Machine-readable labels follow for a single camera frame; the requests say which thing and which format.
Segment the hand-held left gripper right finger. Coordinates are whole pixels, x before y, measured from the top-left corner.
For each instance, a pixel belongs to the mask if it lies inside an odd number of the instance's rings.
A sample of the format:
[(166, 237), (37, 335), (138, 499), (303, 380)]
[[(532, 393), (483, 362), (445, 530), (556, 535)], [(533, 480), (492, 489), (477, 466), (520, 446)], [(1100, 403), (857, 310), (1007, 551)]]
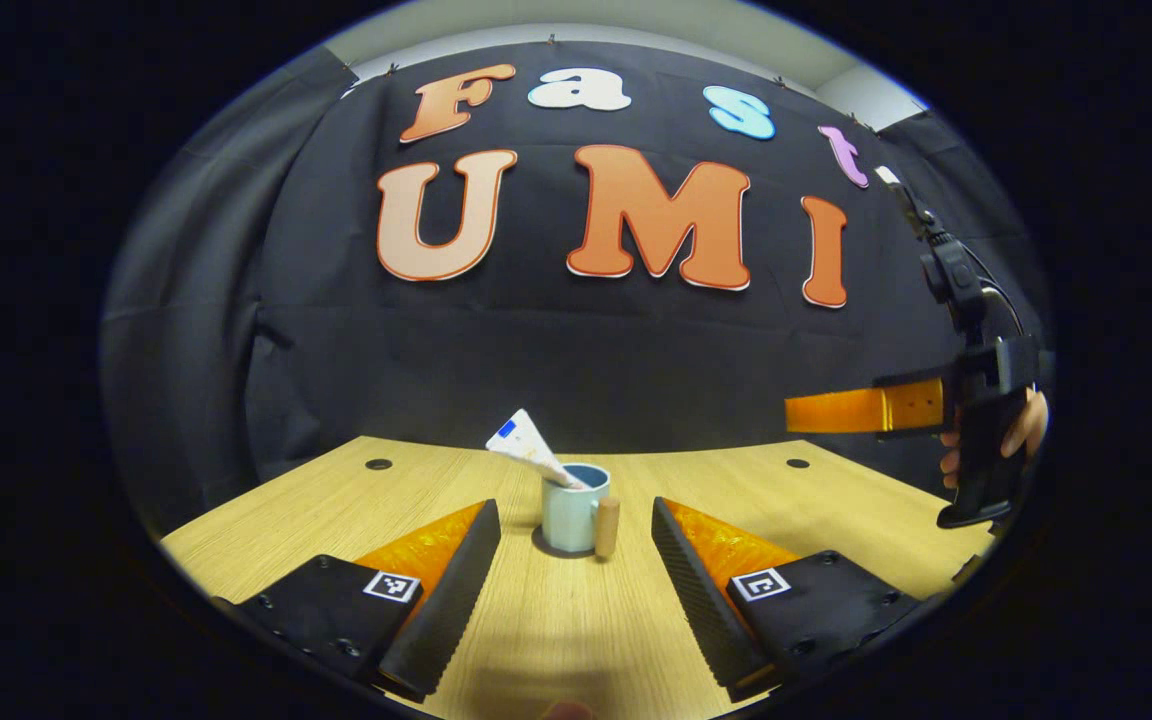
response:
[(931, 611), (835, 550), (808, 556), (669, 498), (652, 538), (710, 673), (732, 702), (797, 691)]

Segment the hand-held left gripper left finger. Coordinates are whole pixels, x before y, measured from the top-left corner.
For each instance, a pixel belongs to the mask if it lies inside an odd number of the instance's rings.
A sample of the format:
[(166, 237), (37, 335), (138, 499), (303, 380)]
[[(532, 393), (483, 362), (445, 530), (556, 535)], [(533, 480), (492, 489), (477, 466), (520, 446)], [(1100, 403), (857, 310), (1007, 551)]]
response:
[(358, 559), (320, 553), (238, 602), (212, 602), (338, 679), (420, 703), (467, 632), (499, 543), (486, 498)]

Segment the dark round coaster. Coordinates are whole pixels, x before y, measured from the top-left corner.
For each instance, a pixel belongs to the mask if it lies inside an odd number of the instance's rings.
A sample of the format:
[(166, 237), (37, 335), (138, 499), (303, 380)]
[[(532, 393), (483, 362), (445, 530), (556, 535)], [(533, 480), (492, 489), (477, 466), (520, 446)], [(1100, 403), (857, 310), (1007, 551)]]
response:
[(532, 546), (535, 546), (536, 550), (538, 550), (539, 552), (544, 553), (544, 555), (547, 555), (550, 558), (554, 559), (594, 558), (594, 548), (579, 550), (579, 551), (558, 550), (558, 547), (552, 546), (552, 544), (547, 541), (547, 538), (544, 537), (543, 526), (535, 526), (535, 529), (532, 529), (531, 541)]

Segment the light blue cup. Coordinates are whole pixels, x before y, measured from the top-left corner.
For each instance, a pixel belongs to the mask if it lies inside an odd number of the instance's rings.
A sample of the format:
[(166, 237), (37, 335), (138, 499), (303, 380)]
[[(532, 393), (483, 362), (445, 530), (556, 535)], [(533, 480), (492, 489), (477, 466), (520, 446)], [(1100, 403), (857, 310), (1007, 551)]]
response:
[(588, 462), (567, 462), (564, 470), (575, 486), (543, 482), (543, 541), (558, 553), (611, 559), (620, 547), (622, 503), (612, 493), (609, 471)]

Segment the white toothpaste tube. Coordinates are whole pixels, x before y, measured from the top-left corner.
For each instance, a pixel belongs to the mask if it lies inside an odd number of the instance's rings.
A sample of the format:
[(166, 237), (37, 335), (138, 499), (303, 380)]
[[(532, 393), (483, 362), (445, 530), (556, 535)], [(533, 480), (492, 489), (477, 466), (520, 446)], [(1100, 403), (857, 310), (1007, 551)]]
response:
[(590, 488), (589, 484), (570, 473), (558, 456), (550, 450), (540, 430), (525, 409), (511, 414), (502, 427), (488, 437), (485, 450), (521, 462), (559, 488)]

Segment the wooden desktop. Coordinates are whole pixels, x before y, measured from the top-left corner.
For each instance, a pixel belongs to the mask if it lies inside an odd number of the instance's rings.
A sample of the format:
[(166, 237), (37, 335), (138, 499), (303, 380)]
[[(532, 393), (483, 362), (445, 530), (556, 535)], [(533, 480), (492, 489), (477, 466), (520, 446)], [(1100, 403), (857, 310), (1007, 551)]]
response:
[(353, 560), (493, 498), (502, 538), (467, 632), (435, 694), (445, 720), (538, 720), (559, 700), (596, 720), (708, 720), (735, 710), (710, 674), (650, 535), (669, 498), (797, 556), (838, 550), (918, 598), (992, 539), (941, 530), (945, 505), (804, 441), (681, 452), (585, 454), (620, 498), (607, 561), (535, 546), (541, 482), (507, 457), (361, 437), (206, 511), (162, 546), (210, 594), (238, 601), (319, 553)]

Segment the black backdrop cloth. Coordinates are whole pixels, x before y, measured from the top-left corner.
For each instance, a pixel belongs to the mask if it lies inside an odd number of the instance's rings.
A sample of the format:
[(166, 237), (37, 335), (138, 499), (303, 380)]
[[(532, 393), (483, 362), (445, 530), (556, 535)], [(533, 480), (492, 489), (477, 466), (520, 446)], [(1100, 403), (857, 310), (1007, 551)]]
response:
[[(888, 167), (1053, 346), (1036, 240), (945, 120), (874, 132), (727, 65), (516, 44), (357, 81), (328, 50), (256, 83), (147, 191), (111, 274), (99, 379), (129, 493), (168, 529), (351, 441), (482, 448), (511, 411), (562, 454), (782, 441), (785, 397), (867, 386), (961, 346)], [(567, 268), (579, 147), (637, 150), (677, 190), (744, 173), (744, 290)]]

